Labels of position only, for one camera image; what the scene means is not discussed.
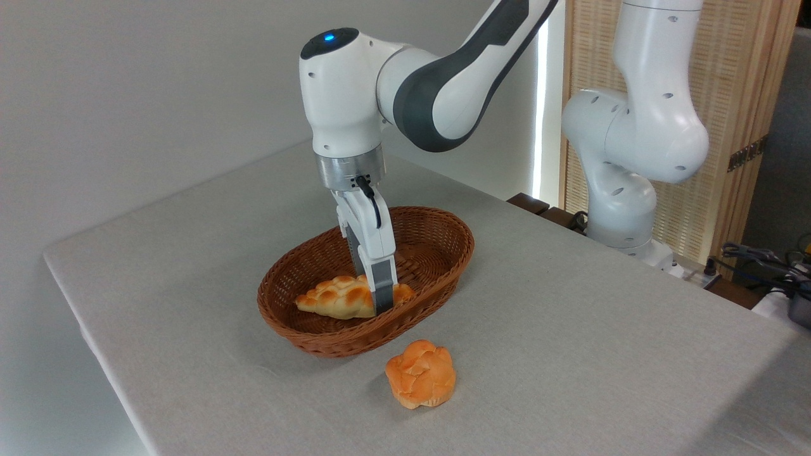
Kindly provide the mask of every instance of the bread roll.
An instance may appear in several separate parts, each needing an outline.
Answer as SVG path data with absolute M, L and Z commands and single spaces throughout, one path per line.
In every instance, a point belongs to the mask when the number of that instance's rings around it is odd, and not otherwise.
M 394 397 L 410 410 L 447 402 L 456 385 L 450 352 L 427 340 L 412 342 L 402 355 L 391 358 L 386 376 Z
M 405 283 L 396 284 L 393 293 L 395 307 L 414 296 L 414 290 Z M 375 305 L 365 275 L 358 278 L 338 276 L 321 282 L 306 295 L 299 295 L 296 307 L 304 312 L 315 312 L 340 320 L 375 316 Z

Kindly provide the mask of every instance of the black cable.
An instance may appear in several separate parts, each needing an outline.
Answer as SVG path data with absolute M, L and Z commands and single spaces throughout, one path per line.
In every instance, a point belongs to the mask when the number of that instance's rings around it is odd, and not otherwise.
M 586 231 L 586 227 L 588 226 L 588 217 L 589 213 L 586 211 L 577 211 L 574 213 L 574 217 L 572 217 L 572 221 L 569 223 L 570 230 L 579 229 L 580 231 Z
M 791 266 L 788 262 L 783 262 L 771 250 L 765 248 L 753 248 L 738 243 L 725 243 L 722 247 L 725 258 L 741 258 L 747 261 L 754 261 L 766 269 L 771 269 L 779 273 L 794 273 L 808 278 L 809 273 Z
M 735 273 L 738 273 L 738 274 L 748 278 L 749 280 L 754 280 L 755 282 L 762 282 L 762 283 L 765 283 L 767 285 L 771 285 L 773 288 L 779 288 L 781 290 L 786 290 L 786 291 L 793 291 L 795 293 L 800 293 L 803 296 L 809 296 L 809 294 L 808 294 L 809 291 L 806 288 L 789 285 L 786 282 L 775 282 L 775 281 L 769 280 L 767 278 L 753 276 L 753 275 L 751 275 L 749 273 L 746 273 L 745 271 L 742 271 L 742 270 L 736 268 L 735 266 L 728 265 L 727 263 L 724 263 L 723 261 L 719 260 L 718 258 L 715 258 L 715 257 L 711 257 L 711 258 L 713 258 L 713 260 L 715 260 L 716 264 L 722 265 L 724 268 L 730 269 L 731 271 L 733 271 Z
M 383 222 L 380 220 L 380 209 L 377 207 L 377 201 L 375 201 L 375 191 L 372 190 L 371 185 L 369 185 L 369 181 L 366 180 L 364 176 L 356 177 L 355 182 L 358 183 L 358 187 L 360 187 L 363 194 L 366 195 L 366 198 L 371 200 L 371 205 L 375 208 L 377 227 L 380 228 L 383 225 Z

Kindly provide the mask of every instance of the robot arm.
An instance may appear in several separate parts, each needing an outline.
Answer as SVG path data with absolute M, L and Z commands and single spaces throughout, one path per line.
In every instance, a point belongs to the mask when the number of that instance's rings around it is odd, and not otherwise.
M 628 93 L 581 90 L 563 130 L 589 188 L 588 236 L 658 269 L 671 249 L 652 239 L 656 192 L 648 179 L 679 183 L 709 148 L 690 98 L 688 67 L 703 0 L 624 0 L 614 60 Z
M 467 140 L 493 92 L 557 0 L 496 0 L 462 46 L 438 58 L 339 28 L 302 49 L 299 80 L 320 179 L 337 202 L 356 273 L 375 313 L 392 307 L 394 237 L 378 190 L 381 132 L 395 124 L 418 147 L 443 152 Z

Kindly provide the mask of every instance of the wicker basket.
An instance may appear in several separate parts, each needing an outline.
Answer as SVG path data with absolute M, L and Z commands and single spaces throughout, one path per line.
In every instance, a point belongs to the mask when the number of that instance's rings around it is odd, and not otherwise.
M 335 227 L 287 252 L 268 271 L 257 301 L 279 335 L 316 356 L 340 358 L 373 350 L 440 308 L 473 254 L 473 235 L 455 215 L 433 208 L 391 208 L 395 263 L 415 296 L 371 319 L 336 320 L 296 308 L 296 296 L 338 275 L 354 275 L 352 257 Z

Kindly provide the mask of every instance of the bamboo panel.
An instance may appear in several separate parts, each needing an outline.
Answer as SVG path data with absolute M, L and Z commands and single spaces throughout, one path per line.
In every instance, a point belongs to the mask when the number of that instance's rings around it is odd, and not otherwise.
M 744 128 L 743 131 L 740 131 L 740 141 L 743 144 L 750 144 L 753 140 L 768 133 L 793 37 L 800 0 L 775 2 L 768 6 L 770 8 L 767 12 L 766 8 L 763 10 L 765 17 L 762 20 L 769 27 L 758 33 L 762 38 L 762 51 L 760 58 L 754 59 L 750 66 L 750 74 L 755 76 L 749 85 L 751 92 L 744 94 L 744 97 L 750 101 L 750 108 L 740 121 L 740 125 Z M 722 207 L 729 215 L 718 220 L 711 253 L 719 253 L 724 242 L 739 243 L 743 239 L 761 161 L 761 158 L 757 157 L 746 163 L 741 172 L 736 170 L 735 173 L 727 175 L 727 179 L 731 180 L 732 184 L 725 185 L 725 189 L 729 189 L 729 193 L 724 194 Z
M 654 183 L 659 198 L 654 237 L 674 252 L 703 261 L 722 237 L 742 225 L 760 161 L 732 173 L 727 164 L 732 153 L 766 134 L 785 65 L 786 36 L 791 36 L 787 30 L 793 26 L 789 19 L 798 7 L 799 0 L 705 0 L 689 71 L 693 103 L 710 133 L 710 151 L 687 182 Z M 581 88 L 625 90 L 611 57 L 620 1 L 577 0 L 567 8 L 564 98 Z M 564 208 L 587 210 L 585 176 L 568 141 L 561 153 Z

